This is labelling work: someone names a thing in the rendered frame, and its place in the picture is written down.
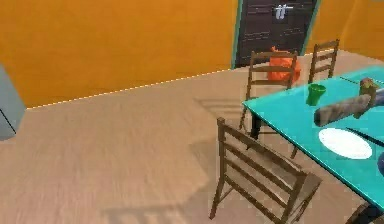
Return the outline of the turquoise table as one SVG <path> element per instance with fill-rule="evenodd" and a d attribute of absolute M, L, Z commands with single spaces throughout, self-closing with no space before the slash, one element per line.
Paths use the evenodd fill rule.
<path fill-rule="evenodd" d="M 326 92 L 316 106 L 306 104 L 306 85 L 248 100 L 243 105 L 359 196 L 384 211 L 384 176 L 377 167 L 384 147 L 363 138 L 373 150 L 370 158 L 354 160 L 341 157 L 320 142 L 318 134 L 321 128 L 314 123 L 314 113 L 318 108 L 356 97 L 359 81 L 363 78 L 370 78 L 384 87 L 384 66 L 370 66 L 321 80 L 319 83 L 326 87 Z M 349 127 L 384 142 L 384 106 L 368 110 L 359 119 L 348 116 L 328 126 L 346 131 Z"/>

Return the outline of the white plate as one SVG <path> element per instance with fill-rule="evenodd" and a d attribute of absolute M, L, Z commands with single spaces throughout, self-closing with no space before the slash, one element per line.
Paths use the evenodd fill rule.
<path fill-rule="evenodd" d="M 360 136 L 338 128 L 322 129 L 318 138 L 333 153 L 348 159 L 363 160 L 372 156 L 371 146 Z"/>

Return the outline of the green cup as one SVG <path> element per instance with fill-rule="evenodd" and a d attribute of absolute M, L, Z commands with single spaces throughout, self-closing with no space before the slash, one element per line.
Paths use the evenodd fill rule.
<path fill-rule="evenodd" d="M 326 87 L 320 84 L 310 84 L 308 86 L 308 97 L 306 103 L 310 106 L 316 106 L 321 96 L 326 92 Z"/>

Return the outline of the brown bread loaf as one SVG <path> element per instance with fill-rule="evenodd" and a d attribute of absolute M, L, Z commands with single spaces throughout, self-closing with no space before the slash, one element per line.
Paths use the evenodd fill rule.
<path fill-rule="evenodd" d="M 362 114 L 370 101 L 371 96 L 364 94 L 321 107 L 314 113 L 314 123 L 321 127 L 350 115 Z"/>

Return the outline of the black knife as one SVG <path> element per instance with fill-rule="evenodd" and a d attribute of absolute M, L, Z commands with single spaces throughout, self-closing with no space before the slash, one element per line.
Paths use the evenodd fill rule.
<path fill-rule="evenodd" d="M 363 133 L 361 131 L 358 131 L 358 130 L 355 130 L 355 129 L 352 129 L 352 128 L 349 128 L 349 127 L 347 127 L 346 129 L 351 131 L 351 132 L 353 132 L 353 133 L 355 133 L 355 134 L 357 134 L 357 135 L 359 135 L 360 137 L 362 137 L 362 138 L 364 138 L 364 139 L 366 139 L 368 141 L 373 142 L 376 145 L 384 147 L 384 142 L 379 140 L 379 139 L 376 139 L 376 138 L 374 138 L 372 136 L 369 136 L 368 134 L 365 134 L 365 133 Z"/>

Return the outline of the grey fridge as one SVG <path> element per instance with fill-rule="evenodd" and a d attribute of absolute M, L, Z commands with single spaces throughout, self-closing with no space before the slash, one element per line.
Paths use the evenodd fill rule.
<path fill-rule="evenodd" d="M 19 129 L 26 107 L 0 64 L 0 141 L 14 137 Z"/>

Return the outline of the brown wooden chair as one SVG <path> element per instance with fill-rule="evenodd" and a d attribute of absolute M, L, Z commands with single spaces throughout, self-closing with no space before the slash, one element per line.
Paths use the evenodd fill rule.
<path fill-rule="evenodd" d="M 294 51 L 294 53 L 291 53 L 289 51 L 272 51 L 272 52 L 256 53 L 252 51 L 251 57 L 250 57 L 250 67 L 248 70 L 245 101 L 258 98 L 257 96 L 254 96 L 254 97 L 251 96 L 252 86 L 255 86 L 255 85 L 271 85 L 271 86 L 279 85 L 279 86 L 285 86 L 286 90 L 291 89 L 294 83 L 297 58 L 298 58 L 297 51 Z M 258 61 L 260 59 L 269 59 L 268 65 L 256 66 L 255 61 Z M 291 63 L 290 65 L 280 65 L 280 64 L 278 65 L 276 63 L 271 62 L 273 61 L 272 59 L 274 60 L 291 59 Z M 279 72 L 287 74 L 288 77 L 283 78 L 282 80 L 253 78 L 253 73 L 267 73 L 267 76 L 268 76 L 269 73 L 279 73 Z M 243 110 L 242 110 L 242 114 L 239 122 L 239 130 L 242 130 L 242 129 L 246 130 L 244 121 L 245 121 L 245 115 L 247 110 L 252 112 L 251 109 L 248 109 L 246 106 L 243 106 Z M 252 114 L 252 125 L 249 133 L 250 136 L 257 140 L 260 133 L 260 128 L 261 128 L 261 120 L 256 115 Z"/>
<path fill-rule="evenodd" d="M 324 71 L 328 72 L 328 77 L 332 78 L 339 50 L 339 39 L 315 44 L 312 53 L 312 60 L 309 70 L 308 83 L 314 81 L 315 75 Z"/>
<path fill-rule="evenodd" d="M 297 223 L 322 179 L 277 151 L 217 119 L 219 178 L 210 210 L 238 192 L 274 224 Z"/>

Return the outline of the dark room door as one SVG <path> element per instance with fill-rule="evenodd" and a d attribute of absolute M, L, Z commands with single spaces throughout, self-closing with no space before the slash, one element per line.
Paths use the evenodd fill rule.
<path fill-rule="evenodd" d="M 251 52 L 270 52 L 272 47 L 302 54 L 321 0 L 239 0 L 231 66 L 250 64 Z M 287 4 L 285 18 L 275 8 Z"/>

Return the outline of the green brown lettuce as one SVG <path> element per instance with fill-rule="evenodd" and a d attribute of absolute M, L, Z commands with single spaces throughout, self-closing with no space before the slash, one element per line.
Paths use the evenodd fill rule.
<path fill-rule="evenodd" d="M 360 81 L 359 96 L 357 99 L 359 108 L 353 114 L 354 118 L 359 119 L 375 105 L 378 89 L 379 86 L 370 78 L 364 78 Z"/>

